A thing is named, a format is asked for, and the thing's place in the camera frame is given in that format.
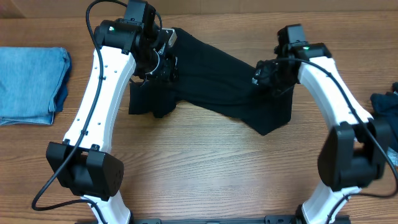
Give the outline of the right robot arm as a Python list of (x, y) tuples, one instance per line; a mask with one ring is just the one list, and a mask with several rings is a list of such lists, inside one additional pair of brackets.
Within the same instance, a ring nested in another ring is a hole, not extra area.
[(277, 33), (276, 58), (259, 61), (252, 83), (273, 100), (303, 85), (313, 96), (328, 127), (328, 137), (317, 160), (320, 182), (293, 215), (268, 215), (265, 223), (350, 223), (338, 213), (351, 197), (383, 177), (388, 158), (389, 124), (374, 119), (355, 99), (338, 73), (323, 43), (306, 40), (300, 24)]

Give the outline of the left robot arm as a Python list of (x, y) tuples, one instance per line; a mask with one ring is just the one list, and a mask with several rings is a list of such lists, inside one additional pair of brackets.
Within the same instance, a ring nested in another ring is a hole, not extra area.
[(124, 164), (111, 155), (111, 141), (123, 93), (132, 76), (145, 83), (174, 82), (177, 58), (169, 53), (173, 29), (146, 1), (129, 1), (122, 18), (89, 28), (93, 66), (80, 108), (61, 143), (50, 142), (46, 157), (53, 180), (86, 203), (98, 223), (132, 223), (120, 188)]

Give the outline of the black garment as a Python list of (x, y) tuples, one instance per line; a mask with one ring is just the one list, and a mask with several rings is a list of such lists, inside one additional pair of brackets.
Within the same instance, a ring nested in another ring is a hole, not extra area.
[(176, 28), (171, 53), (177, 57), (179, 78), (172, 83), (130, 84), (129, 114), (152, 113), (163, 118), (179, 101), (240, 119), (261, 135), (287, 124), (293, 91), (273, 98), (252, 83), (255, 68)]

